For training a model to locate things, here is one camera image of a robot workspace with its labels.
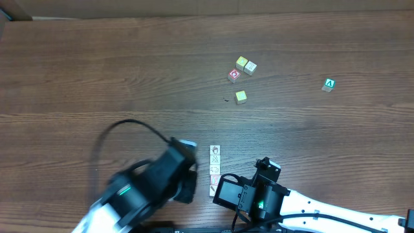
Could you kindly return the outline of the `hammer picture wooden block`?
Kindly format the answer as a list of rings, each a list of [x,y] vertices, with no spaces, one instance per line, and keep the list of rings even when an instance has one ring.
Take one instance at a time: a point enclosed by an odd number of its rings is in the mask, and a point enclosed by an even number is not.
[[[216,185],[210,185],[209,187],[209,196],[210,197],[214,197],[217,191],[217,186]]]

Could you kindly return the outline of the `red Y wooden block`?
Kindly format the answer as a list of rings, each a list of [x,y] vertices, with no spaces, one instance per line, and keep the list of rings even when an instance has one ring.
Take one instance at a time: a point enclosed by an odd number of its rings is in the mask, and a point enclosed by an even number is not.
[[[212,186],[217,186],[219,184],[221,176],[220,175],[211,175],[210,176],[210,184]]]

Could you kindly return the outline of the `red picture wooden block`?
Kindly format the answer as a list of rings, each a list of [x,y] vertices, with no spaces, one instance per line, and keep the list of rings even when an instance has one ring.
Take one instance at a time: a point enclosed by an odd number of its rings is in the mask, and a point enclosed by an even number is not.
[[[210,175],[220,175],[221,167],[219,164],[211,164],[210,165]]]

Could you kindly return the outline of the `dotted pattern wooden block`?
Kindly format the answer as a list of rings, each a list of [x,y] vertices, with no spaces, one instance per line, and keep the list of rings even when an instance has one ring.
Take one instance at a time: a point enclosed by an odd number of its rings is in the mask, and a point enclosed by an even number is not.
[[[220,155],[211,155],[210,156],[210,164],[211,165],[220,165],[221,164],[221,156]]]

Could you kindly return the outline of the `brown animal wooden block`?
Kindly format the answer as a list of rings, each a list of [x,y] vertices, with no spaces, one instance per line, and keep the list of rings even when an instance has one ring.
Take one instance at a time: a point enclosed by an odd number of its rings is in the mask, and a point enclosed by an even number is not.
[[[210,145],[210,155],[220,155],[220,145]]]

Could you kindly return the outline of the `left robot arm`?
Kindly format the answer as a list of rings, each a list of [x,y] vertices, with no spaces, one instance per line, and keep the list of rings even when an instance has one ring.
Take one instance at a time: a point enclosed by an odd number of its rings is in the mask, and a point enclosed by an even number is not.
[[[195,195],[197,144],[172,138],[157,160],[116,173],[74,232],[131,232],[169,201],[190,204]]]

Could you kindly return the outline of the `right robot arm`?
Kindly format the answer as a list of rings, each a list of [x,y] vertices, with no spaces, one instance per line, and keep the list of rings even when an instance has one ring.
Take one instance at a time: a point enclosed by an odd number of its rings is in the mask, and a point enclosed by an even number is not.
[[[413,231],[413,210],[406,217],[366,214],[323,203],[277,183],[280,165],[258,160],[251,179],[233,173],[211,174],[213,203],[233,210],[241,232],[377,232]]]

